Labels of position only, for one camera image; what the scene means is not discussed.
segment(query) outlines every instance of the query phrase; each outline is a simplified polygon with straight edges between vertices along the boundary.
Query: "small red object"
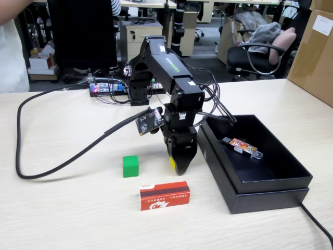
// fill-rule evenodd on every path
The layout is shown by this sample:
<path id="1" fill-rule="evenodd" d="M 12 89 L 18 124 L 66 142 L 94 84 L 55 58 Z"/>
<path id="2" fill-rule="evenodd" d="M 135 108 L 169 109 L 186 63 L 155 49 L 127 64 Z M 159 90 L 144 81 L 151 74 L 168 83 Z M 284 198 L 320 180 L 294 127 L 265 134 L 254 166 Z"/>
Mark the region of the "small red object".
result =
<path id="1" fill-rule="evenodd" d="M 140 187 L 141 211 L 188 204 L 190 190 L 186 181 Z"/>

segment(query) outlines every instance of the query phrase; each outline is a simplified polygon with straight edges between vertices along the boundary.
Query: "drawer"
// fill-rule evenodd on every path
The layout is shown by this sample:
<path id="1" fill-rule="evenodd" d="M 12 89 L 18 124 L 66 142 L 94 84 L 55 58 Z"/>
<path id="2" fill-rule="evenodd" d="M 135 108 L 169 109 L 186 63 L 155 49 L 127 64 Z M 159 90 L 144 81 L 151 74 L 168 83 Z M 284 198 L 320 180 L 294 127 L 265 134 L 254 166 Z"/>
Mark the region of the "drawer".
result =
<path id="1" fill-rule="evenodd" d="M 137 56 L 140 52 L 142 43 L 127 43 L 127 54 L 129 56 Z"/>
<path id="2" fill-rule="evenodd" d="M 162 29 L 127 29 L 127 42 L 142 43 L 148 35 L 162 35 Z"/>

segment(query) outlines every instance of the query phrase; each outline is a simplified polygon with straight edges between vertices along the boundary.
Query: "striped shirt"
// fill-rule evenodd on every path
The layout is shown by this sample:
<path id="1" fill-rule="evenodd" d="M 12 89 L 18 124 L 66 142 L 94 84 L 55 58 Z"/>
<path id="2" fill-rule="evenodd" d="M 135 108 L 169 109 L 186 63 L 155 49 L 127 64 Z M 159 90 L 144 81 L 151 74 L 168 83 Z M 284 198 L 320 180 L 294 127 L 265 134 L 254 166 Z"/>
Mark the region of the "striped shirt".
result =
<path id="1" fill-rule="evenodd" d="M 111 0 L 112 15 L 116 17 L 120 14 L 120 0 Z"/>

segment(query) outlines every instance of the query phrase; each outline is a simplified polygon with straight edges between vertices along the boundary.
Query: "black cable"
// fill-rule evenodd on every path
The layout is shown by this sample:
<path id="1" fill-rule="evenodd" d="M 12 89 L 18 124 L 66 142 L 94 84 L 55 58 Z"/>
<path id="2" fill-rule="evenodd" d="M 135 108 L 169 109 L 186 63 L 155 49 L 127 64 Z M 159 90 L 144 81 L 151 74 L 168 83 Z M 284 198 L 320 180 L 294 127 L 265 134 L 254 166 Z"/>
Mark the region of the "black cable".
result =
<path id="1" fill-rule="evenodd" d="M 221 103 L 220 98 L 221 98 L 221 89 L 219 84 L 216 81 L 216 78 L 212 74 L 212 72 L 208 69 L 203 69 L 203 68 L 194 68 L 191 65 L 189 65 L 187 62 L 183 61 L 182 58 L 179 57 L 176 53 L 173 52 L 173 50 L 166 48 L 166 51 L 169 53 L 173 53 L 174 55 L 177 56 L 177 58 L 184 64 L 185 67 L 187 67 L 192 73 L 196 74 L 209 74 L 212 77 L 212 81 L 208 81 L 207 83 L 202 83 L 202 84 L 197 84 L 199 85 L 203 90 L 207 91 L 210 97 L 205 98 L 204 101 L 213 101 L 214 105 L 212 110 L 208 113 L 210 116 L 213 116 L 213 113 L 216 109 L 219 110 L 222 116 L 227 116 L 224 118 L 225 121 L 229 123 L 235 123 L 237 120 L 236 118 L 227 110 L 227 108 Z M 194 126 L 197 127 L 201 125 L 208 116 L 205 116 L 202 120 L 200 120 L 197 124 Z"/>
<path id="2" fill-rule="evenodd" d="M 134 25 L 144 25 L 144 24 L 149 24 L 149 23 L 154 23 L 155 20 L 153 18 L 140 18 L 140 17 L 135 17 L 135 18 L 130 18 L 131 24 Z"/>
<path id="3" fill-rule="evenodd" d="M 333 249 L 333 237 L 332 235 L 316 220 L 316 218 L 313 217 L 313 215 L 307 210 L 307 208 L 301 203 L 301 208 L 304 210 L 304 212 L 309 216 L 309 218 L 316 224 L 317 227 L 328 237 L 332 249 Z"/>
<path id="4" fill-rule="evenodd" d="M 69 88 L 69 87 L 73 88 L 73 87 L 76 87 L 76 86 L 79 86 L 79 85 L 83 85 L 83 86 L 88 87 L 86 84 L 73 84 L 73 85 L 67 86 L 67 88 Z M 76 159 L 78 159 L 79 157 L 81 157 L 82 155 L 84 155 L 86 152 L 88 152 L 90 149 L 92 149 L 94 146 L 96 146 L 98 143 L 100 143 L 102 140 L 104 140 L 106 137 L 108 137 L 112 133 L 116 132 L 117 130 L 119 130 L 123 126 L 125 126 L 125 125 L 129 124 L 130 122 L 134 121 L 135 119 L 137 119 L 137 118 L 139 118 L 139 117 L 141 117 L 141 116 L 143 116 L 143 115 L 151 112 L 151 109 L 148 108 L 145 111 L 142 111 L 142 112 L 138 113 L 137 115 L 131 116 L 131 117 L 127 118 L 126 120 L 118 123 L 117 125 L 115 125 L 111 129 L 109 129 L 108 131 L 104 132 L 104 134 L 100 138 L 98 138 L 95 142 L 93 142 L 92 144 L 90 144 L 88 147 L 86 147 L 81 152 L 79 152 L 78 154 L 76 154 L 75 156 L 73 156 L 72 158 L 70 158 L 69 160 L 65 161 L 63 164 L 59 165 L 58 167 L 55 167 L 55 168 L 53 168 L 53 169 L 51 169 L 51 170 L 49 170 L 47 172 L 44 172 L 44 173 L 36 174 L 34 176 L 26 176 L 26 175 L 22 174 L 21 167 L 20 167 L 20 153 L 21 153 L 21 111 L 22 111 L 22 108 L 23 108 L 23 106 L 27 102 L 29 102 L 29 101 L 37 98 L 37 97 L 40 97 L 42 95 L 46 95 L 48 93 L 51 93 L 51 92 L 56 91 L 56 90 L 61 90 L 61 89 L 63 89 L 63 86 L 62 87 L 57 87 L 57 88 L 52 89 L 52 90 L 45 91 L 43 93 L 40 93 L 40 94 L 37 94 L 37 95 L 34 95 L 34 96 L 31 96 L 30 98 L 26 99 L 23 103 L 21 103 L 21 105 L 18 108 L 18 111 L 17 111 L 16 173 L 22 179 L 25 179 L 25 180 L 38 179 L 38 178 L 45 177 L 45 176 L 48 176 L 48 175 L 50 175 L 50 174 L 52 174 L 54 172 L 59 171 L 60 169 L 64 168 L 68 164 L 72 163 L 73 161 L 75 161 Z"/>

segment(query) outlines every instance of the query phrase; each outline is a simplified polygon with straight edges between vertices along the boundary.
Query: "power cord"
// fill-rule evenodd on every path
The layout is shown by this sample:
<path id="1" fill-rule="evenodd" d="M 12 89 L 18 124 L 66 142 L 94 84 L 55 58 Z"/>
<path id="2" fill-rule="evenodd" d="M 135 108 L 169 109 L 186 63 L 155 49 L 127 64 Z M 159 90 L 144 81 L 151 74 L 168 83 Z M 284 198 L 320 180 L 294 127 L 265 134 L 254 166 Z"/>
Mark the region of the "power cord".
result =
<path id="1" fill-rule="evenodd" d="M 69 85 L 67 86 L 67 88 L 74 88 L 74 87 L 77 87 L 77 86 L 85 86 L 85 87 L 89 87 L 87 86 L 86 84 L 73 84 L 73 85 Z M 16 173 L 17 175 L 22 178 L 22 179 L 25 179 L 25 180 L 32 180 L 32 179 L 38 179 L 38 178 L 42 178 L 42 177 L 45 177 L 45 176 L 48 176 L 52 173 L 55 173 L 57 171 L 59 171 L 60 169 L 64 168 L 65 166 L 71 164 L 73 161 L 75 161 L 76 159 L 80 158 L 82 155 L 84 155 L 85 153 L 87 153 L 90 149 L 92 149 L 94 146 L 96 146 L 98 143 L 100 143 L 102 140 L 104 140 L 106 137 L 108 137 L 109 135 L 113 134 L 114 132 L 116 132 L 117 130 L 119 130 L 120 128 L 122 128 L 123 126 L 129 124 L 130 122 L 134 121 L 135 119 L 151 112 L 151 109 L 148 108 L 138 114 L 136 114 L 135 116 L 131 116 L 129 118 L 127 118 L 126 120 L 123 120 L 122 122 L 118 123 L 117 125 L 115 125 L 114 127 L 112 127 L 111 129 L 109 129 L 108 131 L 104 132 L 104 134 L 98 138 L 96 141 L 94 141 L 92 144 L 90 144 L 88 147 L 86 147 L 85 149 L 83 149 L 82 151 L 80 151 L 78 154 L 76 154 L 75 156 L 73 156 L 72 158 L 70 158 L 69 160 L 65 161 L 63 164 L 60 164 L 58 167 L 55 167 L 47 172 L 44 172 L 44 173 L 40 173 L 40 174 L 36 174 L 36 175 L 33 175 L 33 176 L 26 176 L 24 174 L 22 174 L 21 172 L 21 166 L 20 166 L 20 153 L 21 153 L 21 112 L 22 112 L 22 108 L 23 106 L 28 103 L 29 101 L 37 98 L 37 97 L 40 97 L 40 96 L 43 96 L 43 95 L 46 95 L 48 93 L 51 93 L 53 91 L 56 91 L 56 90 L 62 90 L 63 89 L 63 86 L 62 87 L 57 87 L 55 89 L 52 89 L 52 90 L 48 90 L 48 91 L 45 91 L 43 93 L 40 93 L 40 94 L 37 94 L 37 95 L 34 95 L 34 96 L 31 96 L 29 97 L 28 99 L 26 99 L 23 103 L 21 103 L 21 105 L 19 106 L 18 108 L 18 111 L 17 111 L 17 144 L 16 144 Z"/>
<path id="2" fill-rule="evenodd" d="M 313 217 L 313 215 L 307 210 L 307 208 L 301 203 L 301 208 L 304 210 L 307 216 L 316 224 L 317 227 L 328 237 L 332 249 L 333 249 L 333 237 L 332 235 L 316 220 L 316 218 Z"/>

